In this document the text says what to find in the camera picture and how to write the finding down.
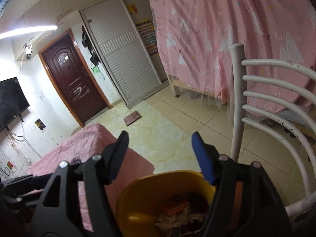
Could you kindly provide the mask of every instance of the metal chair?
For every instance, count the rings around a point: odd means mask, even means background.
[[[297,86],[293,83],[290,83],[284,80],[271,78],[271,77],[247,75],[246,67],[269,66],[269,67],[278,67],[278,68],[284,68],[288,70],[294,70],[305,76],[308,76],[314,81],[316,81],[316,72],[313,71],[312,69],[309,69],[297,63],[293,63],[291,61],[281,61],[281,60],[274,60],[274,59],[247,60],[245,58],[244,46],[240,43],[234,44],[232,46],[231,56],[232,56],[232,61],[233,61],[233,77],[234,77],[234,92],[235,92],[233,143],[232,143],[232,149],[231,149],[231,158],[235,162],[238,161],[245,123],[253,127],[256,127],[257,129],[260,129],[266,132],[267,134],[270,134],[274,138],[276,138],[280,143],[282,143],[288,149],[288,151],[291,153],[291,155],[295,159],[303,178],[304,190],[305,190],[305,198],[294,204],[287,206],[285,208],[286,212],[288,216],[292,216],[292,215],[301,213],[303,211],[307,211],[310,208],[312,208],[312,206],[316,202],[316,192],[311,193],[310,184],[308,180],[308,174],[306,172],[306,168],[298,152],[287,139],[285,139],[281,134],[279,134],[272,128],[269,128],[259,122],[246,118],[245,117],[246,111],[251,112],[251,113],[256,113],[261,116],[265,116],[271,120],[274,120],[275,122],[282,124],[290,132],[292,132],[297,137],[297,139],[301,142],[305,150],[307,151],[307,154],[309,155],[309,158],[311,160],[313,171],[316,177],[316,157],[312,150],[311,145],[309,144],[306,137],[301,133],[301,131],[298,128],[296,128],[290,121],[276,114],[268,112],[266,110],[247,105],[247,97],[274,102],[276,104],[282,105],[292,110],[293,112],[301,116],[309,124],[310,128],[313,130],[315,134],[316,134],[316,123],[311,119],[311,117],[306,112],[304,112],[298,105],[292,102],[289,102],[287,100],[284,100],[280,97],[276,97],[273,95],[248,91],[247,81],[258,82],[258,83],[263,83],[263,84],[268,84],[268,85],[275,85],[281,88],[291,90],[305,97],[306,99],[310,100],[314,105],[316,105],[316,96],[312,92],[308,91],[307,89],[304,89],[300,86]]]

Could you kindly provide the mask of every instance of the metal bolt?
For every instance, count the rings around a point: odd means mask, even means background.
[[[252,163],[252,165],[253,165],[255,168],[260,168],[260,167],[261,167],[261,164],[260,164],[260,162],[258,162],[258,161],[254,161],[254,162]]]
[[[92,159],[94,161],[99,161],[101,158],[102,158],[101,154],[95,154],[95,155],[92,156]]]
[[[60,166],[61,168],[65,168],[65,167],[68,166],[68,162],[67,162],[67,161],[62,161],[62,162],[59,163],[59,166]]]
[[[220,161],[228,161],[228,156],[226,156],[225,154],[221,154],[221,155],[219,155],[219,160]]]

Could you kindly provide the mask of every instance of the wall-mounted tv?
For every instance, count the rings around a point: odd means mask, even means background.
[[[0,131],[29,106],[16,77],[0,82]]]

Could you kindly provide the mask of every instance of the door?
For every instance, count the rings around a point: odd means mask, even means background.
[[[127,105],[140,101],[161,81],[121,0],[106,0],[83,11],[104,65]]]
[[[82,122],[107,107],[69,34],[46,49],[42,56],[63,97]]]

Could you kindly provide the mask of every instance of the yellow bucket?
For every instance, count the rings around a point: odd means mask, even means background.
[[[154,224],[166,200],[194,191],[211,204],[215,187],[202,174],[178,170],[154,174],[130,183],[118,198],[116,220],[124,237],[165,237]]]

